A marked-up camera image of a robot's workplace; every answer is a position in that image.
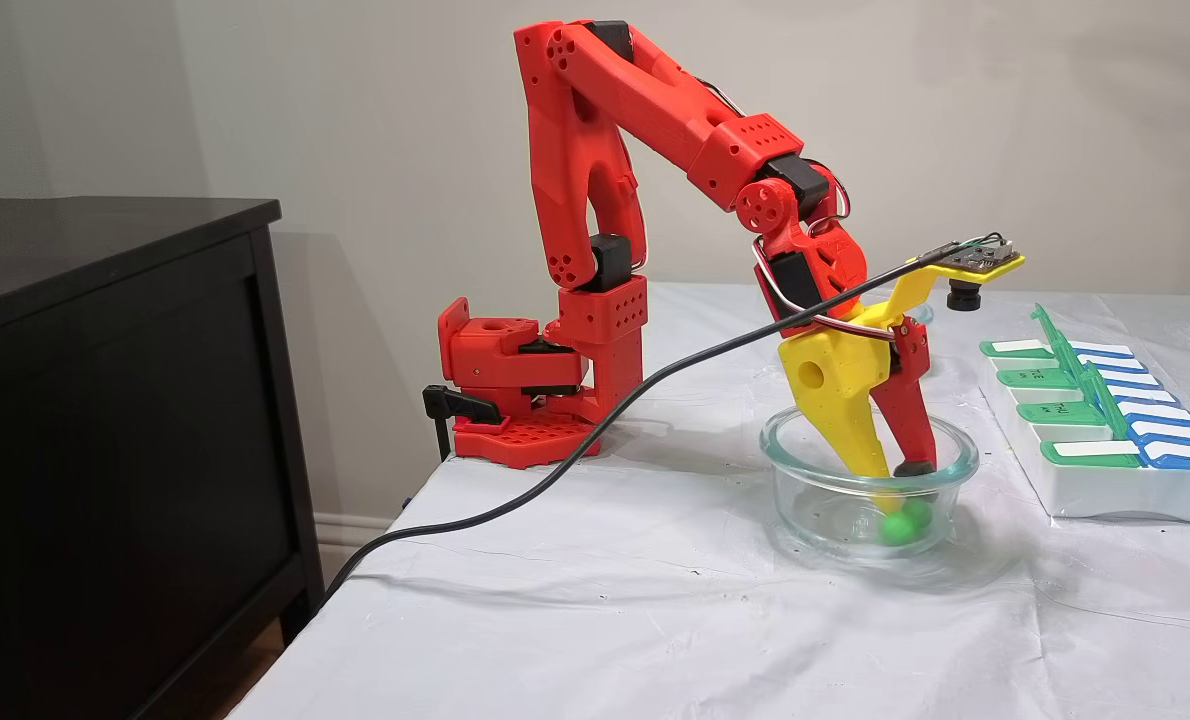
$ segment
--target black cable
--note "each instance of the black cable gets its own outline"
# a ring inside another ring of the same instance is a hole
[[[618,405],[613,407],[613,411],[609,411],[608,417],[605,417],[603,420],[600,420],[599,424],[591,428],[590,434],[587,434],[585,439],[582,439],[582,443],[576,447],[576,450],[569,452],[568,457],[564,457],[564,459],[559,462],[559,465],[555,467],[555,470],[546,474],[546,477],[541,478],[541,482],[530,488],[521,496],[502,502],[502,505],[494,507],[494,509],[481,512],[478,515],[472,518],[464,518],[462,520],[453,520],[449,522],[437,522],[434,525],[418,525],[412,528],[394,530],[394,532],[376,537],[363,544],[363,547],[359,547],[359,550],[353,552],[351,559],[345,562],[345,565],[343,565],[342,570],[338,571],[333,582],[328,584],[326,591],[324,593],[324,600],[320,602],[320,607],[322,607],[330,597],[333,597],[333,594],[338,591],[345,580],[351,577],[351,572],[353,572],[353,570],[359,565],[359,561],[365,559],[365,556],[374,550],[377,550],[377,547],[384,546],[384,544],[390,541],[399,541],[399,539],[452,533],[456,530],[472,528],[476,527],[476,525],[482,525],[489,520],[499,519],[500,516],[507,514],[507,512],[518,511],[519,507],[524,507],[527,502],[534,500],[534,497],[540,496],[541,493],[549,490],[550,486],[555,484],[556,480],[563,477],[563,474],[566,472],[569,468],[572,468],[577,459],[581,459],[582,455],[589,450],[590,445],[599,439],[600,436],[603,436],[605,430],[607,430],[613,421],[616,420],[627,409],[627,407],[632,405],[632,402],[639,400],[639,396],[644,395],[645,392],[649,392],[649,388],[664,381],[664,378],[669,378],[679,370],[691,368],[691,365],[696,365],[697,363],[703,363],[703,361],[709,361],[710,357],[724,355],[724,352],[728,352],[729,350],[737,350],[738,348],[750,345],[752,342],[778,333],[783,331],[783,328],[793,328],[796,327],[796,325],[813,323],[814,315],[822,315],[827,309],[831,309],[831,307],[841,302],[847,302],[864,292],[873,290],[873,288],[892,282],[895,278],[902,277],[902,275],[932,265],[939,259],[946,259],[948,256],[964,250],[965,245],[966,242],[947,243],[947,245],[942,245],[935,250],[925,252],[925,255],[920,255],[919,258],[912,259],[910,263],[897,265],[896,268],[887,270],[887,273],[875,275],[875,277],[869,278],[866,282],[860,283],[854,288],[851,288],[851,290],[841,292],[839,295],[835,295],[829,300],[823,300],[813,307],[807,307],[807,309],[802,311],[802,313],[789,315],[777,323],[770,323],[769,325],[764,325],[763,328],[754,328],[754,331],[732,338],[732,340],[720,342],[719,345],[707,348],[703,351],[683,357],[683,359],[677,359],[672,364],[658,370],[658,372],[649,375],[644,382],[637,384],[635,389],[628,392],[626,397],[622,397],[622,401],[618,402]]]

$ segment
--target green ball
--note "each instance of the green ball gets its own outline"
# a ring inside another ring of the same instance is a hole
[[[902,503],[902,514],[910,518],[916,528],[927,528],[933,521],[933,505],[921,497],[907,497]]]
[[[884,522],[879,526],[879,539],[884,544],[900,546],[900,544],[915,541],[919,538],[919,531],[920,528],[916,527],[915,522],[904,512],[894,512],[891,515],[884,518]]]

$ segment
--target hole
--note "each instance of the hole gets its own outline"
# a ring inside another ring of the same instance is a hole
[[[822,374],[822,367],[816,363],[804,363],[800,365],[800,383],[804,384],[806,388],[818,389],[827,382],[827,377]]]

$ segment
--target clear glass bowl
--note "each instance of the clear glass bowl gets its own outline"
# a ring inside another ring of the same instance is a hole
[[[888,425],[871,411],[884,457],[901,462]],[[875,559],[909,557],[946,539],[960,486],[978,470],[978,447],[964,430],[939,418],[929,420],[935,471],[864,478],[843,465],[796,407],[769,418],[760,431],[760,450],[774,464],[777,512],[793,536],[831,555]]]

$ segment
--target wire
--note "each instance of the wire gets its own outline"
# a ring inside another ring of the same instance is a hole
[[[735,102],[733,102],[732,100],[728,100],[728,96],[724,94],[724,90],[719,89],[718,84],[710,84],[709,82],[706,82],[703,79],[697,77],[697,76],[693,76],[693,79],[695,79],[695,81],[700,82],[701,86],[703,86],[707,90],[709,90],[712,95],[714,95],[715,98],[718,98],[720,102],[724,102],[724,105],[728,105],[728,109],[732,109],[733,113],[735,113],[738,118],[745,118],[746,117],[746,113],[743,113],[743,111],[740,108],[738,108],[738,106],[737,106]]]
[[[834,215],[819,218],[816,220],[813,220],[813,224],[809,225],[809,237],[818,237],[819,225],[831,223],[831,220],[843,220],[852,214],[852,199],[851,196],[848,196],[848,188],[843,186],[843,181],[839,179],[839,176],[837,176],[837,174],[834,174],[831,170],[831,168],[825,167],[825,163],[819,163],[819,161],[815,159],[804,158],[804,161],[810,165],[816,165],[819,168],[822,168],[826,173],[831,173],[831,176],[837,180],[837,186],[839,187],[839,195],[843,195],[843,213],[835,213]]]
[[[569,452],[568,457],[564,457],[564,459],[559,462],[559,465],[555,467],[553,470],[546,474],[545,478],[541,478],[541,482],[528,488],[522,495],[513,497],[507,502],[502,502],[502,505],[494,507],[494,509],[481,512],[478,515],[472,515],[471,518],[463,518],[462,520],[453,520],[449,522],[437,522],[434,525],[415,525],[415,527],[412,528],[394,530],[393,532],[384,533],[383,536],[376,537],[363,544],[363,547],[359,547],[359,550],[349,557],[345,565],[342,566],[342,570],[339,570],[333,578],[333,582],[328,584],[326,591],[324,593],[324,600],[320,602],[320,607],[324,607],[324,603],[327,602],[330,597],[333,597],[333,594],[338,591],[343,583],[345,583],[345,580],[351,577],[353,570],[358,568],[359,562],[365,559],[368,553],[377,550],[377,547],[384,546],[384,544],[400,541],[400,539],[452,533],[457,532],[457,530],[475,528],[477,525],[499,519],[500,516],[507,514],[507,512],[518,511],[519,507],[524,507],[527,502],[536,500],[537,496],[541,495],[541,493],[547,492],[550,486],[553,486],[557,480],[562,478],[564,472],[566,472],[569,468],[572,468],[577,459],[581,459],[582,455],[585,455],[587,450],[590,450],[590,446],[594,445],[595,440],[599,439],[600,436],[603,436],[605,431],[612,427],[613,422],[618,418],[621,418],[622,413],[626,413],[627,407],[630,407],[632,402],[639,400],[645,392],[649,392],[650,388],[653,388],[654,384],[664,381],[664,378],[671,377],[671,375],[678,372],[679,370],[685,370],[687,368],[703,363],[703,361],[709,361],[710,357],[718,357],[719,355],[724,355],[724,352],[737,350],[738,348],[750,345],[752,342],[777,334],[782,332],[783,328],[793,328],[797,327],[797,325],[810,323],[815,315],[823,314],[827,309],[831,309],[831,307],[841,302],[847,302],[864,292],[870,292],[873,290],[873,288],[892,282],[895,278],[902,277],[902,275],[932,265],[939,259],[950,258],[951,255],[960,252],[964,248],[964,242],[947,243],[947,245],[942,245],[938,249],[925,252],[925,255],[920,255],[919,258],[912,259],[910,263],[896,265],[896,268],[889,269],[887,273],[875,275],[875,277],[869,278],[866,282],[859,283],[859,286],[850,288],[850,290],[841,292],[839,295],[833,296],[829,300],[818,302],[813,307],[809,307],[809,309],[802,311],[802,313],[783,318],[777,323],[770,323],[769,325],[764,325],[764,327],[754,328],[754,331],[731,338],[731,340],[720,342],[719,345],[707,348],[700,352],[694,352],[687,357],[682,357],[682,359],[677,359],[672,364],[662,368],[658,372],[649,375],[644,382],[637,384],[635,388],[632,388],[631,392],[627,393],[626,397],[622,397],[622,401],[618,402],[618,405],[613,407],[613,411],[609,411],[609,414],[605,417],[603,420],[600,420],[599,424],[591,428],[591,432],[582,439],[582,443],[578,443],[577,447],[574,447],[572,452]]]

